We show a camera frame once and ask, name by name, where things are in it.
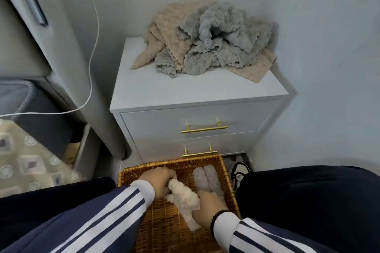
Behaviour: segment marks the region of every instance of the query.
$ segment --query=black bracelet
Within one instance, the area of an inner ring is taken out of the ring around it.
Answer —
[[[213,238],[215,238],[215,236],[214,236],[214,223],[215,223],[216,218],[218,218],[221,214],[223,214],[223,213],[225,213],[225,212],[229,212],[229,211],[230,211],[230,210],[228,210],[228,209],[220,210],[218,213],[216,213],[216,214],[214,215],[214,217],[212,217],[211,225],[210,225],[210,231],[211,231],[211,236],[212,236]]]

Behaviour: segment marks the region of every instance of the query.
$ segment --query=hand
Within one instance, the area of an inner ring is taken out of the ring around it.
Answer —
[[[203,228],[210,228],[212,218],[220,210],[228,209],[226,205],[218,198],[215,193],[209,193],[200,190],[199,196],[199,210],[194,210],[192,215],[199,225]]]
[[[169,179],[177,179],[177,174],[174,170],[167,167],[157,167],[144,172],[140,176],[140,180],[148,181],[154,188],[154,199],[164,198],[170,193],[168,186]]]

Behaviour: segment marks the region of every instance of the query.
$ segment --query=gold drawer handle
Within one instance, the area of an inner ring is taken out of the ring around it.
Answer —
[[[208,152],[194,153],[194,154],[187,154],[187,149],[185,148],[185,155],[181,155],[181,157],[190,157],[190,156],[218,153],[218,151],[212,151],[211,145],[209,146],[209,148],[210,148],[210,151],[208,151]]]
[[[218,130],[218,129],[227,129],[228,128],[228,126],[221,126],[220,121],[218,121],[217,123],[218,123],[218,127],[193,129],[193,130],[190,130],[190,125],[186,125],[187,130],[183,130],[183,131],[181,131],[181,133],[193,133],[193,132],[202,132],[202,131],[210,131],[210,130]]]

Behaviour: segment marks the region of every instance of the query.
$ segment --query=white nightstand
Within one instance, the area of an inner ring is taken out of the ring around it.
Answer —
[[[154,64],[130,70],[144,49],[142,38],[126,39],[110,107],[132,149],[121,168],[210,150],[246,152],[288,95],[271,71],[254,83],[222,68],[173,79]]]

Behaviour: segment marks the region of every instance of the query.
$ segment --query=person's left hand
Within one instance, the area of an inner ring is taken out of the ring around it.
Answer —
[[[140,180],[148,181],[154,188],[154,199],[164,198],[170,193],[168,186],[169,179],[177,179],[177,174],[174,170],[167,167],[157,167],[144,172],[140,176]]]

